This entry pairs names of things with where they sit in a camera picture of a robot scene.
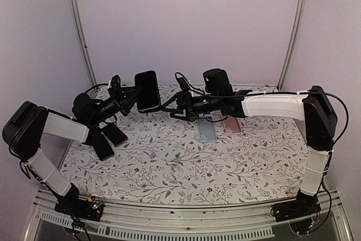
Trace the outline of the light blue phone case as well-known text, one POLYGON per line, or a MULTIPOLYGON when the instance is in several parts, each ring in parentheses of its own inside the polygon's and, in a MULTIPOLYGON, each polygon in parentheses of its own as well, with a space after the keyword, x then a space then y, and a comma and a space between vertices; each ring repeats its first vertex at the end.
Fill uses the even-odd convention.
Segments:
POLYGON ((213 119, 209 116, 197 120, 200 142, 212 143, 217 140, 213 119))

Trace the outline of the pink phone case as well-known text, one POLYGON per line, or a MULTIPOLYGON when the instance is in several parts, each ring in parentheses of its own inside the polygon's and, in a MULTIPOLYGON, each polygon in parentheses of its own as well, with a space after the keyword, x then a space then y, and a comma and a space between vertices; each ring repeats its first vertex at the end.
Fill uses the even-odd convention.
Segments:
POLYGON ((241 123, 238 121, 237 118, 227 116, 227 118, 224 119, 222 123, 225 133, 227 135, 236 135, 242 133, 241 123))

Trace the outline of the black phone white case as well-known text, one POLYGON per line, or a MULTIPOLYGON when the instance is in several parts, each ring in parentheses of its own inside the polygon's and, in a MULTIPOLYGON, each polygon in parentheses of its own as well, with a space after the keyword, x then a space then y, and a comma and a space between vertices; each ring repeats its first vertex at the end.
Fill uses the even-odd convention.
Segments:
POLYGON ((105 135, 100 130, 94 130, 91 143, 100 161, 105 161, 115 154, 105 135))

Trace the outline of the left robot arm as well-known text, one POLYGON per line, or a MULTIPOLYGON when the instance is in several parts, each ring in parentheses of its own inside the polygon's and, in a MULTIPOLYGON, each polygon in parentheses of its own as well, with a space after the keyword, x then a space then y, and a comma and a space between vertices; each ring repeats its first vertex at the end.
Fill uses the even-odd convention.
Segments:
POLYGON ((2 137, 12 155, 24 165, 25 174, 32 174, 45 185, 72 215, 80 214, 84 204, 79 189, 66 179, 43 149, 44 137, 62 138, 90 146, 100 161, 114 156, 113 146, 119 144, 120 130, 113 124, 101 128, 106 119, 122 113, 129 114, 140 87, 110 86, 106 100, 94 99, 83 92, 73 102, 73 117, 24 102, 3 128, 2 137))

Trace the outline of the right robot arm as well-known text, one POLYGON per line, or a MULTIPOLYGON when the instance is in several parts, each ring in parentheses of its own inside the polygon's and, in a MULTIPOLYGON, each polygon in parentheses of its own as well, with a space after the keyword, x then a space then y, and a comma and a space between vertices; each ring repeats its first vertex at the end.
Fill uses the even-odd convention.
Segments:
POLYGON ((329 94, 320 86, 300 92, 252 93, 235 92, 224 69, 214 68, 203 73, 205 91, 192 96, 193 88, 183 77, 177 78, 181 90, 161 105, 170 116, 195 121, 200 114, 220 111, 223 115, 246 118, 254 116, 285 117, 305 123, 309 157, 292 212, 304 216, 313 208, 322 179, 328 171, 335 143, 337 115, 329 94))

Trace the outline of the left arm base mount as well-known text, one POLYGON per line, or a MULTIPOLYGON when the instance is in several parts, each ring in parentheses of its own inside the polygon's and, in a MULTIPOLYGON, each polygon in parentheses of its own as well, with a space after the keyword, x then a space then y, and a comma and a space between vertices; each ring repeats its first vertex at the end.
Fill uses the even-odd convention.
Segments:
POLYGON ((54 210, 62 214, 99 222, 104 206, 102 201, 95 200, 94 197, 88 199, 61 197, 55 204, 54 210))

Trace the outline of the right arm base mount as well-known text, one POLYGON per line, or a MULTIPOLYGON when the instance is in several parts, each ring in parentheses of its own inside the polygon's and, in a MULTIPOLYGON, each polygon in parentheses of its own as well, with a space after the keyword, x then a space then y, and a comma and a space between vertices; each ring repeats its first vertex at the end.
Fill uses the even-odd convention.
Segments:
POLYGON ((321 211, 318 201, 309 203, 307 201, 292 200, 285 203, 274 204, 271 207, 270 215, 272 215, 276 222, 292 220, 311 214, 317 214, 321 211))

